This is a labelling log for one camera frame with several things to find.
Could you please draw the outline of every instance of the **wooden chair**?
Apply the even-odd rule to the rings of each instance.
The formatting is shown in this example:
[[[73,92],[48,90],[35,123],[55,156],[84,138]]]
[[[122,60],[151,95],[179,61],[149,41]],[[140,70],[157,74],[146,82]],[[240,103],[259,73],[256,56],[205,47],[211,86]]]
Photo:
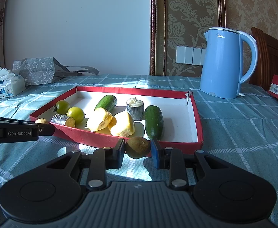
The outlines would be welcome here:
[[[258,61],[249,83],[268,91],[273,75],[278,75],[278,40],[258,28],[251,31],[257,41]]]

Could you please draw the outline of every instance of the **metal pin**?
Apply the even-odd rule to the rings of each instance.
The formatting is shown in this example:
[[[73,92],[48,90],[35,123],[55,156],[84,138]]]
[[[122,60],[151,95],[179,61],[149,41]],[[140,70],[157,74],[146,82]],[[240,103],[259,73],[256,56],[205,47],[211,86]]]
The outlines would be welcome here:
[[[172,185],[174,187],[183,187],[186,185],[186,181],[183,179],[175,179],[174,181],[172,181]]]
[[[99,179],[94,179],[94,180],[90,180],[88,182],[88,185],[92,188],[97,188],[97,187],[101,187],[103,185],[103,182]]]

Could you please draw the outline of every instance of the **white sticker label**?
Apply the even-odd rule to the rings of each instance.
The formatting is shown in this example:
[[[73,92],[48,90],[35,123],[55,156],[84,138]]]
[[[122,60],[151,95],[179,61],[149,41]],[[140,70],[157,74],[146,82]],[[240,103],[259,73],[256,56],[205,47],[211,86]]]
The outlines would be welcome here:
[[[269,91],[273,92],[277,95],[278,94],[278,85],[271,83]]]

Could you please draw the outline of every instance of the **blue kettle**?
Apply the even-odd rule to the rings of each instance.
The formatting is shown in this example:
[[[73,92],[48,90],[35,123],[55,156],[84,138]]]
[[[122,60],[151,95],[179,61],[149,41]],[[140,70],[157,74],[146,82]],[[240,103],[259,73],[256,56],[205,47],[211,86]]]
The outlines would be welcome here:
[[[220,98],[236,98],[240,85],[250,78],[257,65],[256,40],[249,34],[228,28],[212,27],[204,33],[206,55],[202,67],[200,89]],[[252,52],[252,61],[245,75],[243,69],[243,41]]]

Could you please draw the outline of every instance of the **yellow-green tomato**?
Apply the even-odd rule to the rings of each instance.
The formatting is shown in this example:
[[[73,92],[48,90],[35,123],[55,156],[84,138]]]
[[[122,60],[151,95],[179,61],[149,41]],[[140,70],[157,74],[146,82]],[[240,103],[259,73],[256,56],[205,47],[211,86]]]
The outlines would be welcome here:
[[[76,124],[83,122],[85,118],[84,112],[79,107],[71,107],[67,112],[67,116],[73,117],[76,121]]]
[[[54,112],[57,112],[60,115],[66,115],[69,108],[70,105],[67,101],[60,100],[56,102],[56,105],[54,106]]]

